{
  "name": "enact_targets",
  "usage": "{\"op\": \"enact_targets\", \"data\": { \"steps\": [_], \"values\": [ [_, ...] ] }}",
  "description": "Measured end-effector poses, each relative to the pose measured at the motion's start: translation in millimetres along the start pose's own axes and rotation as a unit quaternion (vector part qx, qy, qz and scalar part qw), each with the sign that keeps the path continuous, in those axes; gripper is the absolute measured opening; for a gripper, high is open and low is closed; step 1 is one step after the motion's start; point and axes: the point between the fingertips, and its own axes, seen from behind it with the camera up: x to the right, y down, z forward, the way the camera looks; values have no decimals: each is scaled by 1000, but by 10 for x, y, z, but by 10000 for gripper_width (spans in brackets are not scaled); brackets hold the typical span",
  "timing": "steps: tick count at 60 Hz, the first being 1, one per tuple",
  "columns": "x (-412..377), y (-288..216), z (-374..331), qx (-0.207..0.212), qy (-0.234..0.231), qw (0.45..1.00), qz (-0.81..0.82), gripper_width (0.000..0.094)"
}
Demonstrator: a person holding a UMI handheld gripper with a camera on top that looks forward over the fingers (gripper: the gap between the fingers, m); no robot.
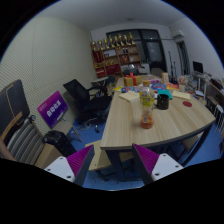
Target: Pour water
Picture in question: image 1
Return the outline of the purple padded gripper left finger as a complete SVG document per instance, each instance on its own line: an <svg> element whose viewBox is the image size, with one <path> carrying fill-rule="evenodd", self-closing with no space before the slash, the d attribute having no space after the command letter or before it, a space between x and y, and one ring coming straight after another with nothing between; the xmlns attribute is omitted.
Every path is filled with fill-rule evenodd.
<svg viewBox="0 0 224 224"><path fill-rule="evenodd" d="M74 154L58 157L45 171L82 186L94 156L94 146L87 146Z"/></svg>

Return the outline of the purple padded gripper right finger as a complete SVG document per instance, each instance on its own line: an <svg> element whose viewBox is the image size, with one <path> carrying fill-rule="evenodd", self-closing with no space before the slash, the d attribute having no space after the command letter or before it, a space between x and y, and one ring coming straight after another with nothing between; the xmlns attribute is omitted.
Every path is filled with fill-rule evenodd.
<svg viewBox="0 0 224 224"><path fill-rule="evenodd" d="M167 153L157 154L143 146L133 144L132 154L145 185L182 169L182 166Z"/></svg>

